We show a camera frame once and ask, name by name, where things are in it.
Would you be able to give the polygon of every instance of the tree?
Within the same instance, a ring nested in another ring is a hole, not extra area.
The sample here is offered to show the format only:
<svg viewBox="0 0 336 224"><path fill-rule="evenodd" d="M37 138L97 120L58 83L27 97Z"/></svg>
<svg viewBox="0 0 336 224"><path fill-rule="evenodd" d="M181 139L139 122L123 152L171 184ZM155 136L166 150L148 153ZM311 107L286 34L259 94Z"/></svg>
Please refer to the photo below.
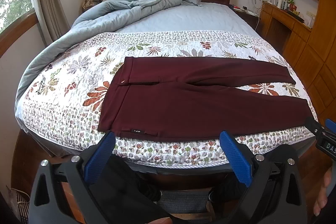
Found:
<svg viewBox="0 0 336 224"><path fill-rule="evenodd" d="M32 7L31 0L0 0L0 21L3 21L0 32Z"/></svg>

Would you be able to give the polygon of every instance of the light blue comforter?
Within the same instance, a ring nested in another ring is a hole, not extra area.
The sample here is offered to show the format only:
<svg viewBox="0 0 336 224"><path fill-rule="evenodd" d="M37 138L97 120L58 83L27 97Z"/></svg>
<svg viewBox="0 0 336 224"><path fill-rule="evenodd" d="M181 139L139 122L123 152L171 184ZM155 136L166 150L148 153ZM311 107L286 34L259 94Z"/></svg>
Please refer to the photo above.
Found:
<svg viewBox="0 0 336 224"><path fill-rule="evenodd" d="M76 19L68 33L43 50L26 68L16 92L15 111L28 86L59 53L97 34L114 32L181 3L182 0L107 0L86 11Z"/></svg>

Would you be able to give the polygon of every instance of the gray mat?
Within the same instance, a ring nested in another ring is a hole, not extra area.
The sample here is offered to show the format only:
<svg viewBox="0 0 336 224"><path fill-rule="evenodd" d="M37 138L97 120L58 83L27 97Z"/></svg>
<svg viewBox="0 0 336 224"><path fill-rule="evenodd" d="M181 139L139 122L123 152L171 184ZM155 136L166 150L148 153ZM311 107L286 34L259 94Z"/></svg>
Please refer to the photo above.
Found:
<svg viewBox="0 0 336 224"><path fill-rule="evenodd" d="M170 214L206 213L209 190L162 191L157 202Z"/></svg>

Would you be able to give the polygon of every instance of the human hand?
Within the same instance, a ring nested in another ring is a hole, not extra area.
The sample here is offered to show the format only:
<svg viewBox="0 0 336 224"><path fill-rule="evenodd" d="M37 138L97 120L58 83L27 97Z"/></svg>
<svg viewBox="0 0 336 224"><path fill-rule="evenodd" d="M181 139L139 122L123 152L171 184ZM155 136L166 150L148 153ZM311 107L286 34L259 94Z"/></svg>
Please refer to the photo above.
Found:
<svg viewBox="0 0 336 224"><path fill-rule="evenodd" d="M154 220L148 224L173 224L173 221L170 217L164 217L157 220Z"/></svg>
<svg viewBox="0 0 336 224"><path fill-rule="evenodd" d="M322 208L324 208L327 204L327 187L331 183L331 167L324 174L323 183L321 185L321 189L319 195L314 204L314 215L318 216Z"/></svg>

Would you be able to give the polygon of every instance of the maroon pants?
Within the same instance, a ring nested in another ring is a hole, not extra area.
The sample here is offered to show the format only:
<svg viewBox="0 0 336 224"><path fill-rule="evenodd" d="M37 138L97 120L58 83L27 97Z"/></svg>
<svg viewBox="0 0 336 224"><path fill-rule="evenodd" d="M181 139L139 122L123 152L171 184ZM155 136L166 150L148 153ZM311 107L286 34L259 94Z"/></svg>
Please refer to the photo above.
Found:
<svg viewBox="0 0 336 224"><path fill-rule="evenodd" d="M295 84L286 67L215 57L126 57L102 104L98 131L156 141L248 135L302 126L307 100L234 87Z"/></svg>

